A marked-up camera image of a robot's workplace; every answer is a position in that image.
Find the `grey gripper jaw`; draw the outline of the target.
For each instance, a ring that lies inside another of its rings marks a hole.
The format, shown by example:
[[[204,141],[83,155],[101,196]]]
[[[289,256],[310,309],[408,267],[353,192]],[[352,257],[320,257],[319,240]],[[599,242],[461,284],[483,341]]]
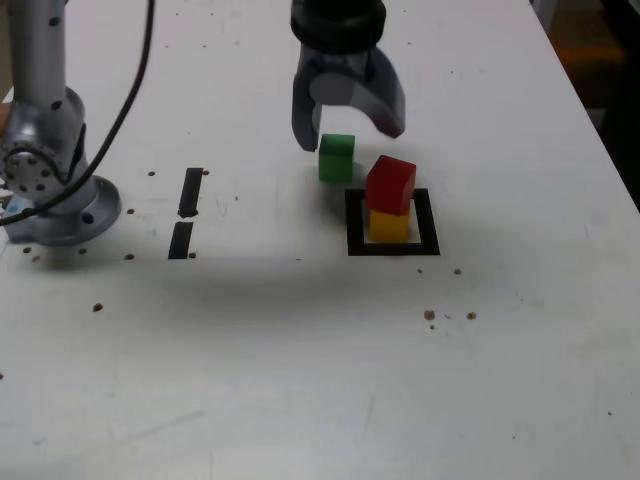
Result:
[[[346,106],[366,115],[376,129],[390,138],[405,131],[405,95],[396,71],[384,55],[373,52],[375,75],[357,81],[342,72],[320,73],[311,83],[312,98],[322,106]]]

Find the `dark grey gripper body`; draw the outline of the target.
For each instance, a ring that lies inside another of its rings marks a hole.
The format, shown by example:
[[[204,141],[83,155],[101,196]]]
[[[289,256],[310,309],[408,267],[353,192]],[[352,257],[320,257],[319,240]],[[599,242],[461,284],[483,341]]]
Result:
[[[369,82],[374,78],[375,48],[348,54],[330,54],[302,44],[298,61],[296,80],[313,78],[323,72],[342,72],[357,81]]]

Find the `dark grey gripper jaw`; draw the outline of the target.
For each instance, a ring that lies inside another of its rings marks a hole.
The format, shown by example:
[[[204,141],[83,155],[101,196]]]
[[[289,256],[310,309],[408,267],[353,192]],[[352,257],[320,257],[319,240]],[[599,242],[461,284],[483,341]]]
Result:
[[[322,106],[310,93],[311,83],[318,75],[317,63],[309,60],[299,65],[293,82],[292,131],[301,149],[307,152],[314,152],[319,141]]]

